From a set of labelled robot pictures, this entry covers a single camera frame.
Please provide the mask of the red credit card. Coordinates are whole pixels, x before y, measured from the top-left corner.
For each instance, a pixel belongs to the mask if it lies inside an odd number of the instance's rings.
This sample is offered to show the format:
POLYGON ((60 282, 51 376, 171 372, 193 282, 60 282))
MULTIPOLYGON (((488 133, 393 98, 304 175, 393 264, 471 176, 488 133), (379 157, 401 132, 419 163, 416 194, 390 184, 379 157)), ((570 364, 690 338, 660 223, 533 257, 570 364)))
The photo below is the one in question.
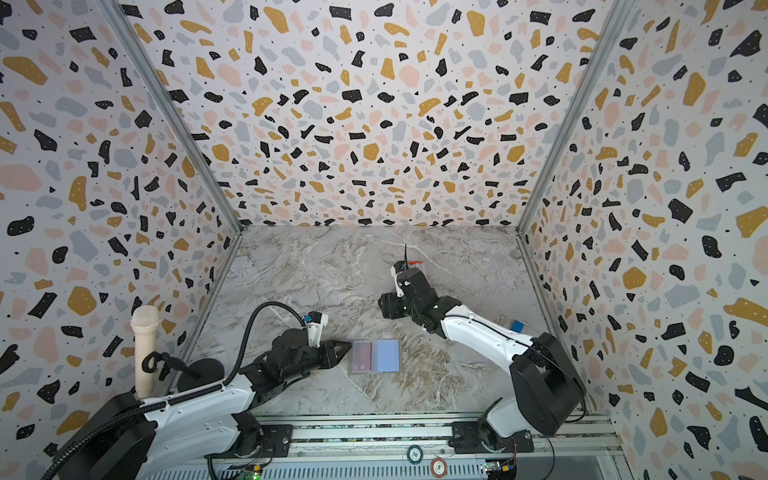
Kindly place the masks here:
POLYGON ((374 346, 372 341, 355 341, 352 343, 350 373, 368 374, 374 367, 374 346))

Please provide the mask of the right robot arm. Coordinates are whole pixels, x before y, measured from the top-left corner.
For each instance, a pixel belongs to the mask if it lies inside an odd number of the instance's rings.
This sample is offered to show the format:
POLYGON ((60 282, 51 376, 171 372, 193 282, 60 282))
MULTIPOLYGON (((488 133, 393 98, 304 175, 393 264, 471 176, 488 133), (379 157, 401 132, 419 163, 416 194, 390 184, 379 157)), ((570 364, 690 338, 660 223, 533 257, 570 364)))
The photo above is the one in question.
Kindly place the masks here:
POLYGON ((478 421, 484 442, 498 444, 524 431, 555 435, 585 400, 586 387, 561 343, 505 329, 451 296, 440 296, 424 273, 407 261, 391 267, 395 290, 379 298, 387 319, 409 318, 430 334, 481 354, 510 377, 514 395, 502 398, 478 421))

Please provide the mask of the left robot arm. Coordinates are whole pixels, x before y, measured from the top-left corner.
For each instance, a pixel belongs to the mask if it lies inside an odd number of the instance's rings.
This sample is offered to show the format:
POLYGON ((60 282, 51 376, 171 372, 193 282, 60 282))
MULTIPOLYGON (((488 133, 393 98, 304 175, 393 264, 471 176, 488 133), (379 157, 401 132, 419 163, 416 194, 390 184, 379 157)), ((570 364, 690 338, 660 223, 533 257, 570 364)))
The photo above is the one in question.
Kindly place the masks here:
POLYGON ((231 381, 160 398, 119 394, 104 404, 54 455, 45 479, 144 479, 189 460, 254 450, 261 425, 252 414, 316 370, 332 369, 351 350, 347 341, 311 345, 288 329, 269 351, 236 370, 231 381))

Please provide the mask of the beige leather card holder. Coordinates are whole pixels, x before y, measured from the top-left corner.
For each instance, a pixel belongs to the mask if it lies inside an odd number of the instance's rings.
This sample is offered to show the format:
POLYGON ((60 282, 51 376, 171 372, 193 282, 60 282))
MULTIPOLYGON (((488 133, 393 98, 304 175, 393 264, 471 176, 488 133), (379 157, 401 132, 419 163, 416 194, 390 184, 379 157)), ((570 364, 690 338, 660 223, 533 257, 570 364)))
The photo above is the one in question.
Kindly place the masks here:
POLYGON ((374 367, 373 371, 368 374, 379 373, 397 373, 401 369, 401 353, 400 343, 396 339, 380 339, 380 340, 356 340, 356 341, 372 341, 374 346, 374 367))

